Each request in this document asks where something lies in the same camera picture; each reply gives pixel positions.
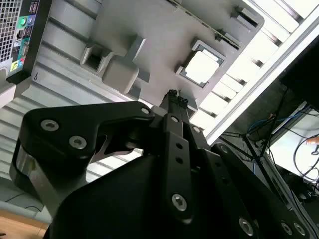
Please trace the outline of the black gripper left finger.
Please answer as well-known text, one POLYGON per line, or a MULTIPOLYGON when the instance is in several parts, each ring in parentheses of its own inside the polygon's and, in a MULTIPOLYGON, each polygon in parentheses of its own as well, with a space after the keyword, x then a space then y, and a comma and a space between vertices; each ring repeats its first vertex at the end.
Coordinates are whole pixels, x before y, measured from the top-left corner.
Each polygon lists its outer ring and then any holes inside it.
POLYGON ((142 157, 161 159, 165 182, 181 190, 173 174, 191 178, 181 98, 170 90, 153 108, 131 101, 29 111, 10 167, 14 183, 35 195, 52 221, 73 192, 142 157))

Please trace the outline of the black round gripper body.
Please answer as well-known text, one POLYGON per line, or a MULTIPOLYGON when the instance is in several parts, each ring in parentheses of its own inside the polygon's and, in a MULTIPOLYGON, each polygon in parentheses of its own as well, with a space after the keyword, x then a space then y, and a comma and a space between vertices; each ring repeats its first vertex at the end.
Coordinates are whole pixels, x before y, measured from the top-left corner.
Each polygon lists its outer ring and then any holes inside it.
POLYGON ((161 159, 142 157, 73 192, 48 239, 237 239, 240 197, 216 154, 199 154, 190 180, 165 182, 161 159))

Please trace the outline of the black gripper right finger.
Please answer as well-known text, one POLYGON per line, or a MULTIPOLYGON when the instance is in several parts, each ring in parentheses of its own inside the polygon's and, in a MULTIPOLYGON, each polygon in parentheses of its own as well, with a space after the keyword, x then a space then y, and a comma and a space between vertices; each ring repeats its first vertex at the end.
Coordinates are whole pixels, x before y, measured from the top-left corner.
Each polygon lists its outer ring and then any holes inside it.
POLYGON ((190 165, 198 171, 195 191, 209 238, 310 239, 310 223, 297 210, 292 193, 270 181, 263 184, 231 149, 210 146, 188 119, 187 99, 179 99, 184 136, 190 144, 190 165))

